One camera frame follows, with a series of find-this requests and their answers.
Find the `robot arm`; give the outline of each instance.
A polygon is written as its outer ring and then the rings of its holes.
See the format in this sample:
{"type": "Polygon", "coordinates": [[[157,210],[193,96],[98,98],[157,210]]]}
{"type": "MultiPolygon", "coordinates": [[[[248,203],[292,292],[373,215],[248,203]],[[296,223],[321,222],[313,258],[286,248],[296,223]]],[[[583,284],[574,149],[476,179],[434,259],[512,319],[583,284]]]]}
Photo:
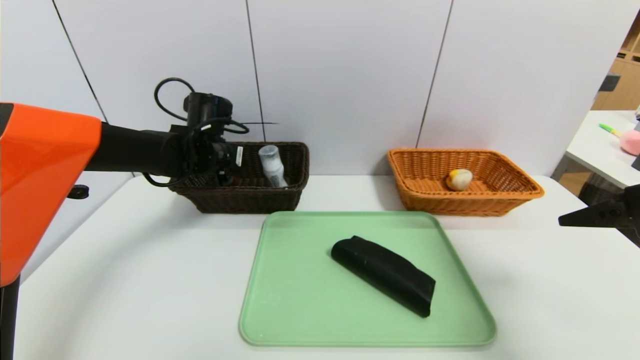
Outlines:
{"type": "Polygon", "coordinates": [[[142,172],[156,186],[211,173],[219,184],[230,184],[237,147],[222,135],[247,133],[248,128],[231,120],[231,102],[212,94],[191,92],[184,109],[186,126],[162,132],[0,104],[0,287],[18,278],[65,197],[73,197],[70,191],[84,170],[142,172]],[[151,175],[172,181],[158,183],[151,175]]]}
{"type": "Polygon", "coordinates": [[[609,200],[558,218],[561,226],[635,229],[640,235],[640,184],[624,189],[618,200],[609,200]]]}

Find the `tabletop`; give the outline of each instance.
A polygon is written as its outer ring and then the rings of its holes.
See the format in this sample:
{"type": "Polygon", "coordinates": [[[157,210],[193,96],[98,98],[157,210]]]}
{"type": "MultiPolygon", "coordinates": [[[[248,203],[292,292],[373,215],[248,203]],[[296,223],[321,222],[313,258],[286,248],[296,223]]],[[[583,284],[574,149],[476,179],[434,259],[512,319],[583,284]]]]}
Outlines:
{"type": "Polygon", "coordinates": [[[634,111],[589,111],[566,154],[620,188],[640,184],[640,171],[631,167],[636,157],[622,151],[620,139],[601,129],[601,123],[625,133],[637,121],[634,111]]]}
{"type": "MultiPolygon", "coordinates": [[[[504,217],[438,217],[497,322],[472,348],[253,347],[238,319],[265,215],[204,215],[125,184],[21,286],[15,359],[638,359],[640,249],[559,227],[546,196],[504,217]]],[[[402,210],[387,176],[312,176],[298,210],[402,210]]]]}

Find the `plastic tray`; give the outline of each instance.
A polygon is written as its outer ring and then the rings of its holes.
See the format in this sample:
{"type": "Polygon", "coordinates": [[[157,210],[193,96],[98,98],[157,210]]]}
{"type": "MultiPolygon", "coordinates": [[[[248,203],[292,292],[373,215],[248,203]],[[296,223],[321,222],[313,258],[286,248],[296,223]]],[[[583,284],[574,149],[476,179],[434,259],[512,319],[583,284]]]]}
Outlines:
{"type": "Polygon", "coordinates": [[[252,345],[458,347],[496,325],[438,221],[421,212],[279,212],[267,217],[240,317],[252,345]],[[421,318],[336,263],[333,244],[361,236],[436,279],[421,318]]]}

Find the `white bottle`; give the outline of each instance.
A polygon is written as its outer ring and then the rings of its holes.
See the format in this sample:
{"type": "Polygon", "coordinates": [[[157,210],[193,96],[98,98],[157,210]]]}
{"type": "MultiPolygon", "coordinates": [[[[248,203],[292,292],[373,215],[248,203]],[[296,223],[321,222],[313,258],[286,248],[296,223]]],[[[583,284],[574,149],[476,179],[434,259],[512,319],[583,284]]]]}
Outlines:
{"type": "Polygon", "coordinates": [[[285,188],[287,182],[284,181],[284,166],[280,160],[280,151],[275,145],[263,146],[260,151],[260,161],[262,162],[262,171],[274,188],[285,188]]]}

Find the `orange wicker basket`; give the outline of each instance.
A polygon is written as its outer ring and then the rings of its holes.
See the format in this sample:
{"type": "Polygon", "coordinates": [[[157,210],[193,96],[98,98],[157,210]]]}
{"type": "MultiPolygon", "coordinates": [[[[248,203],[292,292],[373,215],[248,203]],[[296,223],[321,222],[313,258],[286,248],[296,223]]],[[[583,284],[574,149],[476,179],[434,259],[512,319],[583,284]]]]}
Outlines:
{"type": "Polygon", "coordinates": [[[441,215],[502,216],[545,192],[506,156],[474,149],[394,149],[387,154],[407,210],[441,215]],[[473,172],[469,188],[448,189],[451,170],[473,172]]]}

